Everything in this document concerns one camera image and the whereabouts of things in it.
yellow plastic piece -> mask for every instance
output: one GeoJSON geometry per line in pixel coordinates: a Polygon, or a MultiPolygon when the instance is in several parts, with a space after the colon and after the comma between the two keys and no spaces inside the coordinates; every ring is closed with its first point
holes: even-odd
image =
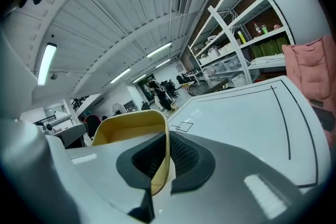
{"type": "Polygon", "coordinates": [[[242,40],[243,44],[246,43],[245,37],[242,35],[242,32],[238,31],[240,39],[242,40]]]}
{"type": "Polygon", "coordinates": [[[169,127],[166,117],[157,110],[143,110],[117,115],[104,120],[98,127],[92,146],[104,145],[152,133],[166,133],[165,158],[154,175],[151,185],[152,195],[165,185],[170,165],[169,127]]]}

black line marking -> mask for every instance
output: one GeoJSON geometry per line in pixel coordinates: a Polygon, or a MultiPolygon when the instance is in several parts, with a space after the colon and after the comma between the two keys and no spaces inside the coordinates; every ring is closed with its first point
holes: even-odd
{"type": "Polygon", "coordinates": [[[182,123],[191,124],[190,127],[188,128],[188,130],[183,131],[183,132],[187,132],[187,131],[189,131],[190,128],[194,125],[194,123],[191,123],[191,122],[184,122],[184,121],[183,121],[183,122],[181,122],[181,123],[179,124],[179,128],[181,128],[180,125],[181,125],[182,123]]]}
{"type": "MultiPolygon", "coordinates": [[[[277,81],[280,81],[280,79],[279,79],[279,80],[276,80],[276,81],[272,81],[272,82],[267,82],[267,83],[262,84],[262,85],[251,86],[251,87],[248,87],[248,88],[245,88],[245,89],[238,89],[238,90],[234,90],[234,91],[221,91],[220,93],[218,93],[218,94],[213,94],[212,96],[220,95],[220,94],[227,94],[227,93],[229,94],[229,93],[231,93],[231,92],[237,92],[237,91],[244,91],[244,90],[248,90],[248,89],[251,89],[251,88],[260,87],[260,86],[263,86],[263,85],[266,85],[266,84],[274,83],[274,82],[277,82],[277,81]]],[[[194,99],[198,99],[198,98],[202,98],[202,97],[205,97],[205,96],[203,96],[203,95],[196,96],[196,97],[194,97],[194,99]]]]}
{"type": "MultiPolygon", "coordinates": [[[[267,82],[267,83],[264,83],[264,84],[261,84],[261,85],[255,85],[255,86],[251,86],[251,87],[249,87],[249,88],[239,89],[239,90],[235,90],[235,91],[229,91],[229,92],[224,91],[224,92],[221,92],[221,93],[218,93],[218,94],[213,94],[212,96],[219,95],[219,94],[226,94],[226,93],[230,93],[230,92],[236,92],[236,91],[243,91],[243,90],[247,90],[247,89],[250,89],[250,88],[255,88],[255,87],[263,86],[263,85],[270,84],[270,83],[274,83],[274,82],[278,82],[278,81],[282,81],[282,80],[279,79],[279,80],[276,80],[276,81],[267,82]]],[[[200,95],[199,97],[191,97],[190,101],[184,106],[184,108],[185,108],[187,105],[189,105],[189,103],[190,103],[191,101],[193,101],[193,100],[195,100],[195,99],[198,99],[198,98],[203,98],[203,97],[205,97],[205,96],[200,95]]],[[[169,119],[169,122],[171,122],[171,120],[172,120],[173,118],[175,118],[175,117],[176,117],[182,110],[184,110],[184,108],[181,109],[181,110],[178,110],[177,113],[175,113],[175,114],[173,115],[173,117],[169,119]]]]}
{"type": "Polygon", "coordinates": [[[194,125],[194,123],[191,123],[191,122],[181,122],[179,125],[178,125],[178,130],[179,131],[182,131],[182,132],[187,132],[187,131],[189,131],[190,130],[190,128],[192,127],[194,125]],[[180,127],[180,125],[182,124],[182,123],[185,123],[185,124],[191,124],[190,126],[189,126],[189,128],[188,128],[188,130],[183,130],[183,129],[181,129],[181,127],[180,127]]]}
{"type": "Polygon", "coordinates": [[[298,106],[304,120],[305,120],[305,123],[307,125],[307,128],[308,128],[308,131],[309,131],[309,135],[310,135],[310,139],[311,139],[311,143],[312,143],[312,146],[313,146],[313,151],[314,151],[314,158],[315,158],[315,183],[312,183],[312,184],[309,184],[309,185],[312,185],[312,187],[314,186],[317,186],[318,185],[318,181],[319,181],[319,164],[317,162],[317,154],[316,154],[316,148],[315,148],[315,142],[314,142],[314,139],[313,139],[313,136],[311,134],[311,130],[310,130],[310,127],[308,125],[308,122],[307,122],[307,119],[306,119],[306,116],[304,115],[298,101],[295,99],[294,95],[291,93],[291,91],[288,89],[287,85],[281,80],[281,82],[285,85],[286,89],[289,91],[290,95],[293,97],[296,105],[298,106]]]}
{"type": "Polygon", "coordinates": [[[183,109],[178,110],[177,113],[174,113],[173,117],[169,119],[169,122],[171,122],[173,118],[175,118],[175,117],[176,117],[182,110],[184,110],[185,107],[186,107],[187,105],[189,105],[189,103],[190,103],[191,101],[193,101],[193,98],[192,98],[192,97],[190,98],[189,102],[188,102],[186,105],[184,105],[184,108],[183,108],[183,109]]]}
{"type": "MultiPolygon", "coordinates": [[[[264,92],[264,91],[270,91],[270,90],[271,90],[271,89],[266,89],[266,90],[261,90],[261,91],[257,91],[257,92],[264,92]]],[[[225,98],[238,97],[238,96],[248,95],[248,94],[257,93],[257,92],[248,92],[248,93],[244,93],[244,94],[240,94],[240,95],[227,96],[227,97],[221,97],[221,98],[210,99],[210,100],[203,100],[203,101],[199,101],[199,102],[207,102],[207,101],[213,101],[213,100],[218,100],[218,99],[225,99],[225,98]]]]}
{"type": "Polygon", "coordinates": [[[311,188],[311,187],[316,187],[317,184],[316,183],[312,183],[312,184],[304,184],[304,185],[297,185],[298,188],[311,188]]]}
{"type": "Polygon", "coordinates": [[[282,107],[281,107],[281,104],[280,104],[280,101],[279,101],[279,99],[278,99],[278,97],[277,97],[277,94],[275,93],[275,90],[274,90],[274,88],[272,87],[272,85],[271,85],[271,89],[272,89],[272,91],[273,91],[273,93],[274,93],[274,95],[275,95],[275,98],[277,99],[277,101],[278,101],[278,105],[279,105],[279,107],[280,107],[280,110],[281,110],[281,114],[282,114],[282,118],[283,118],[283,122],[284,122],[284,124],[285,124],[285,128],[286,128],[286,135],[287,135],[287,145],[288,145],[288,159],[289,160],[291,160],[291,155],[290,155],[290,141],[289,141],[289,133],[288,133],[288,128],[287,128],[287,123],[286,123],[286,119],[285,119],[285,115],[284,115],[284,113],[283,113],[283,110],[282,110],[282,107]]]}

black rubber part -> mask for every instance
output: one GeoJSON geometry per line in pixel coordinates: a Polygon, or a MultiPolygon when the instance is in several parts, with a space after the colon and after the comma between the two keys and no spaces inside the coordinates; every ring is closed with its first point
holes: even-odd
{"type": "Polygon", "coordinates": [[[171,194],[196,190],[213,174],[216,161],[205,147],[175,132],[170,132],[171,158],[175,164],[176,178],[171,194]]]}
{"type": "MultiPolygon", "coordinates": [[[[213,174],[216,161],[206,148],[170,132],[171,158],[176,178],[171,193],[195,190],[213,174]]],[[[134,188],[151,190],[151,179],[165,157],[165,133],[130,148],[117,159],[117,170],[126,183],[134,188]]]]}

bottle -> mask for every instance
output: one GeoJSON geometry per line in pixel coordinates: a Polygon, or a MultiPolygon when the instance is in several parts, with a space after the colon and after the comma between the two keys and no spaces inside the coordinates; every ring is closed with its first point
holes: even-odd
{"type": "Polygon", "coordinates": [[[256,23],[254,23],[254,28],[256,29],[256,31],[258,32],[259,35],[262,34],[261,30],[260,30],[260,27],[256,23]]]}

white shelving unit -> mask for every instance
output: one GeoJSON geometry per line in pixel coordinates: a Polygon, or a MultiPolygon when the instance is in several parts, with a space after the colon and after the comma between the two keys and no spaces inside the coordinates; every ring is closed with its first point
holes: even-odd
{"type": "Polygon", "coordinates": [[[252,70],[252,69],[260,69],[260,68],[284,67],[284,66],[286,66],[285,60],[278,60],[278,61],[270,61],[267,63],[259,63],[256,65],[250,65],[248,66],[248,69],[252,70]]]}
{"type": "Polygon", "coordinates": [[[253,45],[259,41],[262,41],[264,39],[267,39],[269,37],[272,37],[274,35],[277,35],[279,33],[286,33],[288,40],[290,41],[290,44],[294,44],[294,40],[291,34],[291,31],[286,23],[285,18],[283,17],[280,9],[277,7],[276,3],[273,0],[256,0],[254,1],[246,10],[244,10],[240,15],[236,15],[237,17],[233,19],[233,21],[230,24],[226,24],[224,22],[224,18],[226,14],[228,13],[228,9],[233,10],[235,6],[240,2],[241,0],[220,0],[217,4],[216,7],[209,6],[208,10],[210,11],[210,16],[207,19],[206,23],[203,25],[201,31],[197,34],[196,38],[194,39],[193,43],[189,47],[190,51],[192,52],[193,56],[195,57],[199,67],[201,68],[205,78],[209,78],[210,80],[212,77],[216,77],[215,75],[217,74],[226,74],[226,73],[231,73],[231,72],[243,72],[246,80],[248,83],[253,83],[253,81],[256,80],[255,75],[252,76],[251,78],[251,73],[250,70],[255,70],[255,72],[259,72],[256,69],[263,69],[263,68],[273,68],[273,67],[284,67],[285,66],[285,60],[278,60],[278,61],[270,61],[267,63],[261,63],[257,65],[250,65],[248,66],[248,63],[246,59],[244,58],[242,49],[253,45]],[[233,33],[235,27],[239,27],[239,25],[244,25],[247,22],[250,22],[253,18],[264,12],[265,10],[269,9],[272,7],[276,14],[278,15],[282,27],[276,30],[272,30],[266,34],[263,34],[257,38],[254,38],[250,41],[247,41],[246,43],[239,45],[237,40],[235,39],[233,33]],[[207,45],[201,48],[199,50],[198,46],[201,46],[204,44],[206,41],[207,37],[212,35],[212,32],[214,29],[216,29],[218,26],[221,27],[221,31],[219,34],[211,40],[207,45]],[[227,51],[220,56],[218,56],[216,59],[201,65],[200,62],[198,61],[199,57],[202,54],[205,54],[212,46],[216,45],[219,41],[222,41],[223,38],[228,38],[233,50],[227,51]],[[209,67],[210,65],[217,63],[220,60],[225,59],[228,55],[231,56],[231,54],[237,54],[237,57],[240,61],[241,68],[237,70],[227,70],[225,72],[218,72],[213,75],[207,76],[204,72],[204,68],[209,67]]]}

